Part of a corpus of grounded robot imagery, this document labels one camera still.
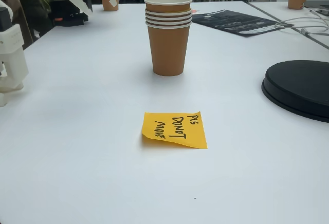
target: black circular object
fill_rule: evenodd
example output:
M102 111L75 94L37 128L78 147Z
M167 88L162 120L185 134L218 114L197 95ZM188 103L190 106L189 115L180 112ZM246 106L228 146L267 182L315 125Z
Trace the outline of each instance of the black circular object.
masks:
M276 105L313 120L329 123L329 63L286 61L271 66L262 84Z

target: white table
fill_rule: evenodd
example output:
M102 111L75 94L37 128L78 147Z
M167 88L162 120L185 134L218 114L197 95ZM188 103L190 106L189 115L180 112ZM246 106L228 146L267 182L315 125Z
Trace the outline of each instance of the white table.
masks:
M193 24L185 71L166 78L152 73L144 5L94 13L25 51L25 88L0 108L2 224L329 222L329 124L261 91L271 65L329 61L327 49L293 30ZM145 111L201 111L208 149L142 142Z
M304 8L303 10L291 10L288 9L288 2L253 2L249 3L257 9L260 9L265 14L271 16L277 21L289 20L291 18L297 17L317 17L309 12L309 8ZM319 14L322 18L329 19L326 16ZM323 25L321 20L315 19L300 19L289 21L287 23L294 24L296 26L319 26ZM313 41L321 44L322 46L329 49L329 30L323 32L324 28L306 28L307 31L311 33L326 33L328 35L314 35L310 34L307 37Z

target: black booklet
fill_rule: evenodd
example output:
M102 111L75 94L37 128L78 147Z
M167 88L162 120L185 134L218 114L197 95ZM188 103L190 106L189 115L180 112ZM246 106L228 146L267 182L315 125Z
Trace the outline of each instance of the black booklet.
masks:
M229 10L195 14L192 16L192 22L241 36L259 35L279 30L275 28L277 21Z

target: black device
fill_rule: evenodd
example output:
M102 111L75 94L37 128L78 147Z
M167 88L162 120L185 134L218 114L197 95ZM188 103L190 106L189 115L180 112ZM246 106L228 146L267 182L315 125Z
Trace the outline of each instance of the black device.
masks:
M329 63L286 61L271 66L264 95L294 114L329 123Z
M329 1L306 1L305 7L323 9L316 11L322 15L329 16Z

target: yellow sticky note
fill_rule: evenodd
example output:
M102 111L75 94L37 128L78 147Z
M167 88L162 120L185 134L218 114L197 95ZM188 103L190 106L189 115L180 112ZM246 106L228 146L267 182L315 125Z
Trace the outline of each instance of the yellow sticky note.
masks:
M142 134L148 138L178 143L193 148L207 148L201 113L145 113Z

